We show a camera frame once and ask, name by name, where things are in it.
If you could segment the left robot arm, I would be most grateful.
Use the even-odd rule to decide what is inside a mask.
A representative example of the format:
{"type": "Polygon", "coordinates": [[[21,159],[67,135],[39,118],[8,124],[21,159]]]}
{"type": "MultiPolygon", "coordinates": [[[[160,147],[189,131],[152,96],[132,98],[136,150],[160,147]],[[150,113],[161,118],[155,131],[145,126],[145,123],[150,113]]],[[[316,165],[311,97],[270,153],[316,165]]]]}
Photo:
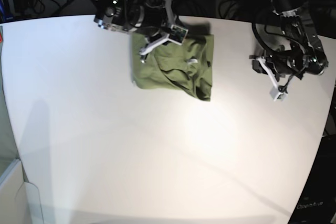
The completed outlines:
{"type": "Polygon", "coordinates": [[[280,18],[278,37],[290,43],[290,49],[272,49],[262,39],[253,21],[255,38],[264,50],[261,57],[253,56],[253,69],[266,73],[280,94],[286,94],[291,80],[303,75],[321,75],[329,66],[321,40],[310,15],[308,0],[270,0],[271,6],[259,11],[255,18],[268,18],[275,14],[280,18]]]}

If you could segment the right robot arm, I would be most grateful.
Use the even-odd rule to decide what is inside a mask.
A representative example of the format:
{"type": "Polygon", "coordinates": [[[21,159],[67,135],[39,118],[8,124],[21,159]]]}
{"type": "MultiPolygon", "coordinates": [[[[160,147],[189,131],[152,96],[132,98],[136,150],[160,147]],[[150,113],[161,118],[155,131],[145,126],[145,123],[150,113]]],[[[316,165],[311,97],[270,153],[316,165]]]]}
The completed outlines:
{"type": "Polygon", "coordinates": [[[141,62],[160,45],[181,45],[183,29],[175,22],[172,0],[162,0],[158,7],[144,0],[92,0],[97,13],[94,22],[106,30],[144,36],[145,45],[138,51],[141,62]]]}

